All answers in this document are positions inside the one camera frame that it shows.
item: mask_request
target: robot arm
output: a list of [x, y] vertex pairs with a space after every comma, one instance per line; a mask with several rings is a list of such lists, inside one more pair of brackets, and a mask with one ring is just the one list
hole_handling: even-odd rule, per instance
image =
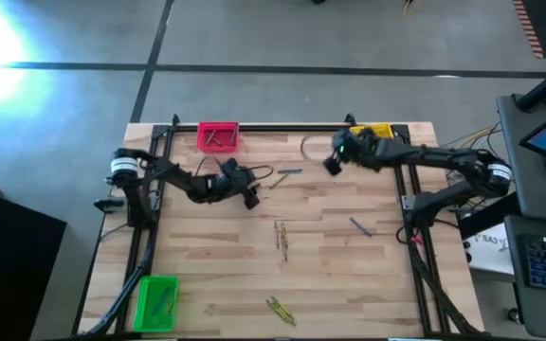
[[[138, 162], [146, 163], [151, 171], [144, 178], [138, 177]], [[197, 204], [216, 203], [237, 194], [242, 194], [247, 209], [260, 203], [256, 181], [252, 170], [239, 166], [233, 158], [220, 165], [222, 174], [195, 176], [184, 171], [178, 164], [153, 156], [142, 150], [120, 148], [113, 155], [112, 175], [107, 178], [109, 185], [121, 188], [128, 202], [128, 225], [138, 226], [151, 218], [151, 203], [146, 184], [161, 179], [187, 192], [187, 196]]]
[[458, 171], [464, 181], [438, 192], [423, 192], [404, 198], [414, 227], [432, 226], [435, 216], [446, 206], [462, 206], [469, 199], [505, 195], [511, 183], [511, 169], [504, 161], [486, 150], [431, 148], [411, 146], [392, 138], [381, 138], [370, 129], [353, 135], [349, 130], [338, 132], [333, 139], [333, 154], [324, 161], [332, 175], [341, 172], [342, 163], [380, 171], [383, 168], [415, 165]]

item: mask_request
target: red plastic tray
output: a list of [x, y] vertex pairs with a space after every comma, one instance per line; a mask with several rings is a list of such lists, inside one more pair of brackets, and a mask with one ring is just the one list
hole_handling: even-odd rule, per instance
[[239, 122], [199, 122], [197, 148], [203, 152], [235, 152], [238, 144]]

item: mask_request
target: wooden table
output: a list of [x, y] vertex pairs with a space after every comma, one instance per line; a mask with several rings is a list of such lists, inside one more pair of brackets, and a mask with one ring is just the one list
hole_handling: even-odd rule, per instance
[[[128, 125], [124, 146], [148, 150], [152, 128], [152, 124]], [[436, 145], [430, 123], [409, 123], [409, 129], [414, 144]], [[310, 161], [300, 154], [305, 135], [313, 136], [305, 143]], [[330, 176], [320, 162], [331, 151], [328, 133], [240, 133], [240, 137], [239, 151], [218, 154], [221, 160], [233, 156], [243, 166], [303, 168], [304, 172], [290, 175], [273, 189], [271, 184], [280, 177], [277, 173], [262, 180], [261, 203], [252, 210], [244, 207], [241, 196], [198, 205], [167, 185], [153, 275], [179, 277], [178, 316], [175, 332], [148, 335], [421, 336], [408, 251], [395, 239], [402, 218], [392, 170], [376, 174], [346, 165], [339, 176]], [[187, 171], [195, 171], [204, 157], [195, 148], [195, 139], [196, 133], [174, 135], [171, 160]], [[218, 170], [206, 163], [200, 173], [207, 172]], [[423, 190], [446, 186], [443, 170], [419, 168], [418, 172]], [[363, 235], [349, 217], [364, 224], [373, 237]], [[440, 218], [453, 219], [444, 214]], [[285, 221], [288, 262], [276, 248], [275, 220]], [[125, 213], [110, 214], [102, 232], [125, 222]], [[482, 330], [459, 231], [437, 224], [431, 233], [446, 292], [470, 323]], [[131, 235], [131, 228], [122, 228], [100, 243], [80, 332], [93, 327], [118, 295]], [[130, 302], [129, 331], [137, 292], [136, 288]], [[296, 327], [283, 323], [269, 309], [265, 300], [270, 296], [294, 314]], [[437, 322], [432, 300], [428, 292], [431, 319]]]

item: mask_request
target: gray floor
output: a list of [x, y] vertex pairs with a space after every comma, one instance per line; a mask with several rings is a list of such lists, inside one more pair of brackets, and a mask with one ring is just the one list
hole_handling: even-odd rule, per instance
[[[0, 0], [0, 63], [146, 63], [165, 0]], [[511, 0], [176, 0], [159, 63], [546, 71]], [[70, 333], [102, 219], [110, 152], [143, 71], [0, 70], [0, 188], [69, 222], [33, 331]], [[142, 122], [432, 121], [447, 142], [498, 121], [495, 97], [536, 79], [155, 72]], [[494, 146], [504, 153], [497, 136]], [[476, 281], [489, 332], [506, 286]]]

